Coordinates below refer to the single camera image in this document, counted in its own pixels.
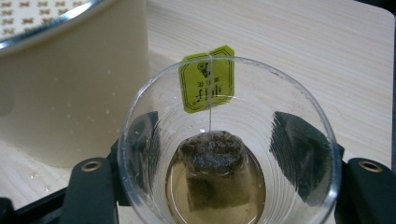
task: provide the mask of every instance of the tea bag string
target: tea bag string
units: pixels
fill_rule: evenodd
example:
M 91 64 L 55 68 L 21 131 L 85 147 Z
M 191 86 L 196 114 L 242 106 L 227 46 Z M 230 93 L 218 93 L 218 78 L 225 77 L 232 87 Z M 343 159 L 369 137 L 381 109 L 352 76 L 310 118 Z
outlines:
M 208 68 L 208 76 L 206 78 L 207 81 L 207 106 L 209 107 L 209 133 L 212 132 L 212 83 L 213 83 L 213 56 L 209 53 L 209 63 L 207 65 Z

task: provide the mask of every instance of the clear plastic cup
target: clear plastic cup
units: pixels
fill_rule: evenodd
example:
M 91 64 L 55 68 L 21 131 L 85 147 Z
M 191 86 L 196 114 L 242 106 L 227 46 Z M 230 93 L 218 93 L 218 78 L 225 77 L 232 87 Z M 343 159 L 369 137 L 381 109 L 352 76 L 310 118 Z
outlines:
M 233 63 L 234 95 L 211 111 L 187 113 L 179 68 L 208 61 Z M 328 217 L 340 185 L 341 159 L 318 102 L 292 77 L 267 64 L 204 57 L 163 70 L 128 110 L 119 167 L 142 222 L 175 223 L 165 195 L 168 166 L 183 140 L 209 129 L 240 137 L 262 168 L 265 205 L 253 223 L 321 223 Z

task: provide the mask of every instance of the table surface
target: table surface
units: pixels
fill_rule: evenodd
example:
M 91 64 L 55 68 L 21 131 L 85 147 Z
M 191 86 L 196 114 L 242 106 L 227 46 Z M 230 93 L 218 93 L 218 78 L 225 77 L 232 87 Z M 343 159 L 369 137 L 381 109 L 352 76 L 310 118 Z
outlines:
M 391 163 L 394 17 L 351 0 L 147 1 L 152 74 L 229 45 L 302 83 L 327 115 L 344 160 Z M 0 141 L 0 196 L 19 208 L 67 186 L 70 168 L 33 161 Z M 120 222 L 134 219 L 120 210 Z

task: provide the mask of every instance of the tea bag tag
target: tea bag tag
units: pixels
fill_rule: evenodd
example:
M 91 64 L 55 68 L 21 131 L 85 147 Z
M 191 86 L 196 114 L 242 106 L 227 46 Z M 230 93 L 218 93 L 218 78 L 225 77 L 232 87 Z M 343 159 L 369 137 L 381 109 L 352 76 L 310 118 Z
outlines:
M 233 49 L 222 46 L 209 53 L 186 56 L 183 61 L 207 58 L 207 61 L 188 63 L 178 70 L 184 110 L 194 113 L 211 106 L 224 104 L 233 97 L 233 61 L 213 60 L 234 56 Z

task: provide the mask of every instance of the tea liquid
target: tea liquid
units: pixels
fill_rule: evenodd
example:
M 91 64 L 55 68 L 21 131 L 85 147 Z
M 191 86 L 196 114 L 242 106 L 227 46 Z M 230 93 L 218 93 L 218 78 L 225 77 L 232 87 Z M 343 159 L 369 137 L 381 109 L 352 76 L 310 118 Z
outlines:
M 238 183 L 242 183 L 245 193 L 228 192 L 228 188 L 222 189 L 221 186 L 216 186 L 213 191 L 208 192 L 208 194 L 211 194 L 210 196 L 213 195 L 210 198 L 211 200 L 217 199 L 216 190 L 222 189 L 219 194 L 223 195 L 222 197 L 225 194 L 229 199 L 234 199 L 234 202 L 227 199 L 223 202 L 227 202 L 229 205 L 219 202 L 220 206 L 218 208 L 212 206 L 198 209 L 191 207 L 191 202 L 189 202 L 191 198 L 189 198 L 189 182 L 186 177 L 191 176 L 191 174 L 186 174 L 188 172 L 186 166 L 175 154 L 167 171 L 166 197 L 169 209 L 177 223 L 256 223 L 260 219 L 265 204 L 264 176 L 262 168 L 253 153 L 248 149 L 246 153 L 247 169 L 243 173 L 243 181 Z M 241 201 L 241 197 L 245 197 L 240 196 L 241 194 L 246 194 L 247 199 Z

